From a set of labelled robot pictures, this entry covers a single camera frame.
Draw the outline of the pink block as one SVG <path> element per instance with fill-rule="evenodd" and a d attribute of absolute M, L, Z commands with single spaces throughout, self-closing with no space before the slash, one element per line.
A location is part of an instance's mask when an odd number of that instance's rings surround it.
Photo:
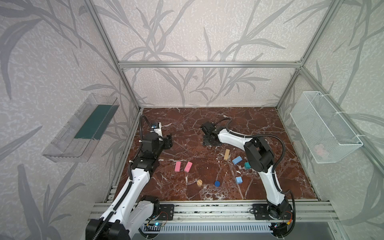
<path fill-rule="evenodd" d="M 191 168 L 192 168 L 192 166 L 193 166 L 193 163 L 192 162 L 188 162 L 186 164 L 185 168 L 184 168 L 184 172 L 189 173 Z"/>
<path fill-rule="evenodd" d="M 175 172 L 180 172 L 181 170 L 181 162 L 177 161 L 175 164 Z"/>

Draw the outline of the natural wood long block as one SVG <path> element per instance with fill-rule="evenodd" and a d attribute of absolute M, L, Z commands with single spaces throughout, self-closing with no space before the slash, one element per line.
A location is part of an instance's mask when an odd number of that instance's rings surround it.
<path fill-rule="evenodd" d="M 230 150 L 229 149 L 226 149 L 225 151 L 225 155 L 224 155 L 224 160 L 227 161 L 229 159 L 229 155 L 230 155 Z"/>

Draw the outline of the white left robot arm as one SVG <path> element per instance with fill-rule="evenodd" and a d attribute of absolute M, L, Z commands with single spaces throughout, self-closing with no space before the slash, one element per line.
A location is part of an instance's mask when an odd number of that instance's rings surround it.
<path fill-rule="evenodd" d="M 86 240 L 130 240 L 143 223 L 160 214 L 156 197 L 143 197 L 164 150 L 173 146 L 172 135 L 162 136 L 154 130 L 141 139 L 141 145 L 128 170 L 129 178 L 118 196 L 99 219 L 91 219 L 85 230 Z"/>

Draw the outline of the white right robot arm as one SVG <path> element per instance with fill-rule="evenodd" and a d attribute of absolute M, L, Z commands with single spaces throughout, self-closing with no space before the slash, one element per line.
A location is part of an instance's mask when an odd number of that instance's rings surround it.
<path fill-rule="evenodd" d="M 279 137 L 270 134 L 244 135 L 230 130 L 228 127 L 217 127 L 215 123 L 206 122 L 201 125 L 204 146 L 232 145 L 246 153 L 247 160 L 253 170 L 258 172 L 267 194 L 269 216 L 280 219 L 290 204 L 286 192 L 281 189 L 276 176 L 276 168 L 283 160 L 286 146 Z M 265 137 L 278 140 L 282 145 L 280 158 L 275 162 L 275 154 Z"/>

